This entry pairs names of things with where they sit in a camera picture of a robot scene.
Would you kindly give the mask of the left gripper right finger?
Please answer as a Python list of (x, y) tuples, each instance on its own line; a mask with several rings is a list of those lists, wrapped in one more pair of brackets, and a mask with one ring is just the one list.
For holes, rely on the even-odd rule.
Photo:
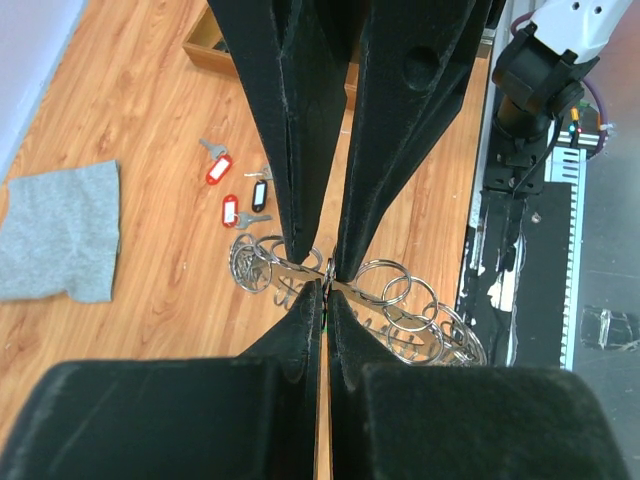
[(549, 368), (410, 366), (327, 306), (337, 479), (625, 479), (601, 406)]

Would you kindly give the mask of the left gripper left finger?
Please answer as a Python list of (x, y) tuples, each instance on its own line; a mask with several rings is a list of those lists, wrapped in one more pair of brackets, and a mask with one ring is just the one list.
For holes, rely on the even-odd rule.
[(310, 479), (322, 292), (234, 357), (68, 361), (32, 390), (5, 479)]

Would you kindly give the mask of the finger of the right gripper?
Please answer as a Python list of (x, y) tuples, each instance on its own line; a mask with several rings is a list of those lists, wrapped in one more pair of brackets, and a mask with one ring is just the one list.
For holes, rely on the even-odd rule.
[(337, 238), (354, 278), (385, 212), (461, 109), (489, 1), (373, 1)]
[(346, 107), (345, 1), (212, 1), (273, 175), (288, 260), (315, 239)]

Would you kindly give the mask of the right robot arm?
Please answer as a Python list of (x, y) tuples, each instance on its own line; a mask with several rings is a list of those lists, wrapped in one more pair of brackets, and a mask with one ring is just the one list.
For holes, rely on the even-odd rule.
[[(214, 1), (271, 167), (287, 258), (309, 254), (346, 108), (358, 86), (335, 247), (352, 280), (385, 212), (461, 109), (499, 1)], [(625, 1), (548, 1), (500, 53), (496, 124), (534, 140), (583, 93)]]

